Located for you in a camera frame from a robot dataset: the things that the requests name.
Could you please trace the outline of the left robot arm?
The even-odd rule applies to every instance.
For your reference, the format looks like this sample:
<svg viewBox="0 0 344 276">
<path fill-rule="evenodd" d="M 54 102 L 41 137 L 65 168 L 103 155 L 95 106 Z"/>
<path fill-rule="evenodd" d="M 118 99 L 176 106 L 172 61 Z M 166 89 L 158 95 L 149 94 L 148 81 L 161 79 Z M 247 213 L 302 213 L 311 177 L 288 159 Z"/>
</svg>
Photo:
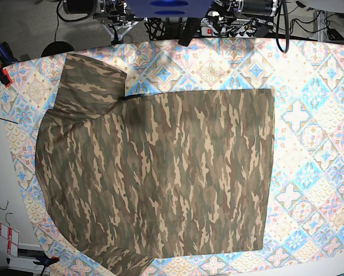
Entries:
<svg viewBox="0 0 344 276">
<path fill-rule="evenodd" d="M 213 1 L 202 23 L 211 30 L 210 35 L 219 38 L 244 35 L 265 25 L 265 18 L 275 17 L 276 44 L 282 53 L 290 45 L 289 12 L 286 1 Z M 279 42 L 280 19 L 284 20 L 285 47 Z"/>
</svg>

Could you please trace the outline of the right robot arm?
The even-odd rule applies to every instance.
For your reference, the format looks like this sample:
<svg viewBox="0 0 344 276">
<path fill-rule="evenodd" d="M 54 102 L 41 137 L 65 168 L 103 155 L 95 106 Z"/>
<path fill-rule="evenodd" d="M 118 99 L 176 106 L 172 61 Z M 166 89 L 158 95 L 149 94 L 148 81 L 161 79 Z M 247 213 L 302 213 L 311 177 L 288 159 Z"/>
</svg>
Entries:
<svg viewBox="0 0 344 276">
<path fill-rule="evenodd" d="M 92 19 L 100 23 L 110 36 L 112 45 L 122 44 L 123 37 L 144 18 L 136 17 L 125 1 L 58 1 L 57 18 L 75 23 Z"/>
</svg>

